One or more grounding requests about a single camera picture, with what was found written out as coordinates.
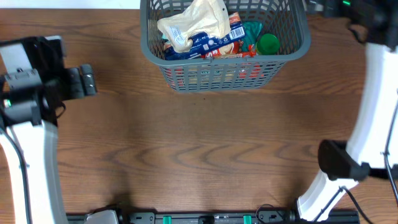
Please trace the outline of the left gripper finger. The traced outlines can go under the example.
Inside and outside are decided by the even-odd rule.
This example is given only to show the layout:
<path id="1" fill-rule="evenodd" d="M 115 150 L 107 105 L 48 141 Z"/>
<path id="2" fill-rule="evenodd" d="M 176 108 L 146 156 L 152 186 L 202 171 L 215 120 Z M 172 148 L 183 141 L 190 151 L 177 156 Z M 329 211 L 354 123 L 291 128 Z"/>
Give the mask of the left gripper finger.
<path id="1" fill-rule="evenodd" d="M 86 96 L 97 94 L 94 72 L 90 64 L 83 64 L 81 67 L 83 88 Z"/>
<path id="2" fill-rule="evenodd" d="M 79 99 L 85 96 L 85 92 L 83 90 L 83 85 L 81 82 L 80 71 L 78 68 L 68 68 L 68 80 L 69 84 L 69 95 L 70 99 Z"/>

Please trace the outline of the green lidded jar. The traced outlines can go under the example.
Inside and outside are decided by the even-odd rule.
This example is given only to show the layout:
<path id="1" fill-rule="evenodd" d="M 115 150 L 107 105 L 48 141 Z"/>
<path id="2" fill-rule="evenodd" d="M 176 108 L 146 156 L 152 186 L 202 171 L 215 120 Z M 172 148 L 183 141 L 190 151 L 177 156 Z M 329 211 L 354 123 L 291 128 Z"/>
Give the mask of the green lidded jar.
<path id="1" fill-rule="evenodd" d="M 274 55 L 279 51 L 280 42 L 273 34 L 264 34 L 256 42 L 258 55 Z"/>

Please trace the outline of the green Nescafe coffee bag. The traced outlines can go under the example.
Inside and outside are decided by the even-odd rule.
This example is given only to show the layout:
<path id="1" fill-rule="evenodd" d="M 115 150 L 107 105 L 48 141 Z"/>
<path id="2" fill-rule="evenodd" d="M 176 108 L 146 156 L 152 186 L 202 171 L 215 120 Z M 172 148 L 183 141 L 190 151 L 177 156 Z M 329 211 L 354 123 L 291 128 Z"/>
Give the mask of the green Nescafe coffee bag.
<path id="1" fill-rule="evenodd" d="M 244 58 L 255 56 L 255 43 L 263 25 L 260 22 L 244 22 L 245 36 L 232 44 L 225 45 L 202 55 L 201 58 Z"/>

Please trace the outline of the beige paper pouch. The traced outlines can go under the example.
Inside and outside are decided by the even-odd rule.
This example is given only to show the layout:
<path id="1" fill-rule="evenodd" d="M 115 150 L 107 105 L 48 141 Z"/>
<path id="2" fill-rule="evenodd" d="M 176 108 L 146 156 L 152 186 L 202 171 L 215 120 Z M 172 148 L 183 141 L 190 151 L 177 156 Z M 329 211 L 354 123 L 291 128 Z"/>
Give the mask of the beige paper pouch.
<path id="1" fill-rule="evenodd" d="M 194 0 L 181 14 L 160 19 L 158 30 L 177 53 L 188 52 L 190 37 L 201 32 L 221 38 L 230 31 L 229 15 L 223 0 Z"/>

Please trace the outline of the Kleenex tissue multipack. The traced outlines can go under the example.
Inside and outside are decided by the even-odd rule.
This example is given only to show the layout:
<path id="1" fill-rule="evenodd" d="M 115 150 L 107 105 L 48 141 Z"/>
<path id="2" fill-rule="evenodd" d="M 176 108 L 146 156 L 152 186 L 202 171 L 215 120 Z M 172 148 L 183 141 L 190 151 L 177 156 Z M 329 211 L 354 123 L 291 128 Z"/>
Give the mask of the Kleenex tissue multipack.
<path id="1" fill-rule="evenodd" d="M 189 38 L 193 41 L 192 47 L 188 52 L 177 53 L 174 51 L 170 42 L 164 44 L 164 55 L 166 60 L 186 60 L 200 58 L 212 50 L 216 50 L 228 44 L 232 44 L 241 40 L 246 34 L 243 27 L 243 22 L 238 12 L 229 16 L 229 24 L 231 32 L 222 38 L 210 36 L 205 32 L 201 32 Z"/>

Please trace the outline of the orange spaghetti packet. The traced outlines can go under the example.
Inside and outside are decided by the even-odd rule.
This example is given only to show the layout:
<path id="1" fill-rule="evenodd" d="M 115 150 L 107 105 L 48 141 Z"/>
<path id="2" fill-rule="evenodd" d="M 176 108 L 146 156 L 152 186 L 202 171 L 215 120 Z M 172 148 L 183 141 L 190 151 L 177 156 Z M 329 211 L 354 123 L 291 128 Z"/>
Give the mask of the orange spaghetti packet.
<path id="1" fill-rule="evenodd" d="M 163 68 L 168 86 L 178 91 L 256 88 L 267 83 L 271 68 L 259 63 Z"/>

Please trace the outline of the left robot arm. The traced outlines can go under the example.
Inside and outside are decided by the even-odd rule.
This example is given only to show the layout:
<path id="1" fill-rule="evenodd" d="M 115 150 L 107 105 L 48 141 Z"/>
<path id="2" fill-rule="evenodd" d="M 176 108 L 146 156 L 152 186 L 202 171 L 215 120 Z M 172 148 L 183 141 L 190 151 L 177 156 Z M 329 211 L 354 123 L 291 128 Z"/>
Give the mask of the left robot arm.
<path id="1" fill-rule="evenodd" d="M 1 42 L 1 147 L 16 223 L 68 223 L 57 162 L 58 109 L 97 93 L 89 64 L 67 68 L 59 35 Z"/>

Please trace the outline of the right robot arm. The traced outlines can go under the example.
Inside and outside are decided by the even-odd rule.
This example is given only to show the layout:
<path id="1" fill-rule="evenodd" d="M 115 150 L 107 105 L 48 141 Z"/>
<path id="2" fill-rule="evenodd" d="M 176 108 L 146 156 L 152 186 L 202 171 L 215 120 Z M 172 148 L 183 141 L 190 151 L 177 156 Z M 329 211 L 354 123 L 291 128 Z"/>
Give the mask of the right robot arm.
<path id="1" fill-rule="evenodd" d="M 320 170 L 296 201 L 296 219 L 326 223 L 344 194 L 368 177 L 386 179 L 397 193 L 397 1 L 307 1 L 307 12 L 345 17 L 366 50 L 358 118 L 347 141 L 323 140 Z"/>

